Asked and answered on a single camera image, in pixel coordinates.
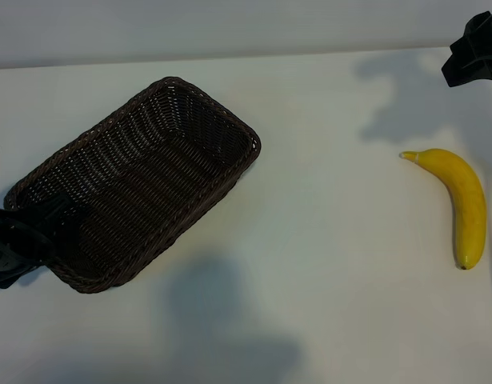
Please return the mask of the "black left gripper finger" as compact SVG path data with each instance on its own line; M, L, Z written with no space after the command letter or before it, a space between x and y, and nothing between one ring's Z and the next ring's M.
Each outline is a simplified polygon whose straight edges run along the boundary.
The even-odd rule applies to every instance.
M49 272L49 269L44 265L29 265L23 263L4 264L3 266L0 266L0 289L7 289L16 282L19 282L22 286L28 286L44 272Z
M73 199L66 194L56 194L19 211L19 221L32 230L52 239L59 220L73 207Z

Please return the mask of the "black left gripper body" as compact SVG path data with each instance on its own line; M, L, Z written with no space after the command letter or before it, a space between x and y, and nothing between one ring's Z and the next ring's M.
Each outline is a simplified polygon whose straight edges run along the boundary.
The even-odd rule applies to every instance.
M45 265L54 256L53 238L48 239L20 222L19 211L0 209L0 266Z

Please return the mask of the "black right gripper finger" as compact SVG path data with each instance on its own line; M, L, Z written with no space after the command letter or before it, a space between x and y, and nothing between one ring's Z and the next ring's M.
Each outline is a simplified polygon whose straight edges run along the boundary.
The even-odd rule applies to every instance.
M492 38L464 35L450 46L451 56L442 67L449 87L476 80L492 80Z
M492 61L492 12L475 15L468 21L463 37L466 40L466 63Z

